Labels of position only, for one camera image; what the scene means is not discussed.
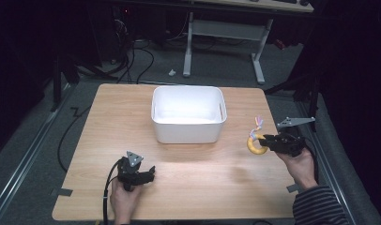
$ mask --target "person's hand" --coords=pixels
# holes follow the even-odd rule
[[[126,191],[117,178],[112,181],[111,205],[114,210],[114,224],[130,224],[131,216],[137,206],[143,185]]]
[[[314,178],[313,157],[308,149],[302,149],[301,154],[296,157],[290,157],[282,153],[276,153],[276,155],[284,161],[290,175],[304,190],[317,186]]]

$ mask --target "white plastic bin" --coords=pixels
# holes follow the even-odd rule
[[[156,88],[151,115],[160,143],[214,143],[227,117],[219,88],[190,85]]]

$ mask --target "black wall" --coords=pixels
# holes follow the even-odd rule
[[[0,1],[0,150],[53,75],[47,19],[31,1]]]
[[[381,215],[381,1],[329,1],[326,14],[342,19],[320,25],[298,63],[311,72],[319,65],[312,56],[328,49],[328,55],[317,58],[325,61],[320,91],[344,150]],[[331,47],[322,44],[328,42]]]

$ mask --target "black tape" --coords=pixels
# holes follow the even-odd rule
[[[289,191],[289,193],[292,193],[294,191],[298,191],[298,193],[302,192],[302,189],[301,189],[301,187],[299,187],[298,184],[293,184],[293,185],[286,187],[286,188]]]
[[[54,188],[54,189],[51,191],[51,194],[50,194],[50,195],[51,195],[51,196],[62,195],[62,196],[68,196],[68,197],[70,197],[71,192],[73,192],[73,190],[71,190],[71,189]]]

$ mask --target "table top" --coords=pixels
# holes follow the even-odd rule
[[[296,193],[288,193],[286,187],[294,180],[284,163],[272,151],[257,156],[247,148],[257,115],[264,119],[261,134],[277,134],[261,89],[220,87],[228,117],[217,142],[163,144],[155,138],[151,119],[156,87],[99,87],[62,186],[73,192],[57,198],[54,219],[102,219],[106,179],[127,151],[145,158],[140,172],[156,166],[155,180],[144,186],[133,219],[293,216]]]
[[[303,7],[299,0],[297,3],[284,3],[273,0],[259,0],[258,2],[253,2],[251,0],[193,0],[194,2],[200,3],[212,3],[212,4],[222,4],[222,5],[232,5],[237,7],[247,7],[247,8],[266,8],[274,10],[284,10],[284,11],[294,11],[294,12],[313,12],[313,7],[311,4]]]

